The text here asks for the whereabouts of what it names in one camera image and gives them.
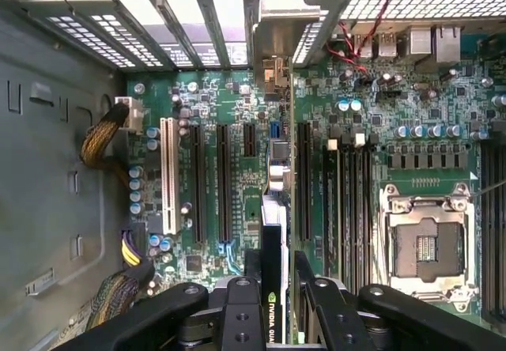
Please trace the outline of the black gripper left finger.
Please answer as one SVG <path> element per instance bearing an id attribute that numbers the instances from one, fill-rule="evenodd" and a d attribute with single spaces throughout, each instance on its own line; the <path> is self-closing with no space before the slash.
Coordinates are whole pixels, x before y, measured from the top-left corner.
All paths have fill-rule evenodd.
<path id="1" fill-rule="evenodd" d="M 181 283 L 63 343 L 61 350 L 262 350 L 260 252 L 213 291 Z"/>

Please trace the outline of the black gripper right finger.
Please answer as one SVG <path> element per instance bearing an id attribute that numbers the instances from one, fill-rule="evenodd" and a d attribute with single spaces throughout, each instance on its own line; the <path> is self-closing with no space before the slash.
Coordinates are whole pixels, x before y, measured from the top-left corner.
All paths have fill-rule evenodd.
<path id="1" fill-rule="evenodd" d="M 343 289 L 316 277 L 304 252 L 294 254 L 304 288 L 309 338 L 325 350 L 503 350 L 505 339 L 386 285 L 363 287 L 346 300 Z"/>

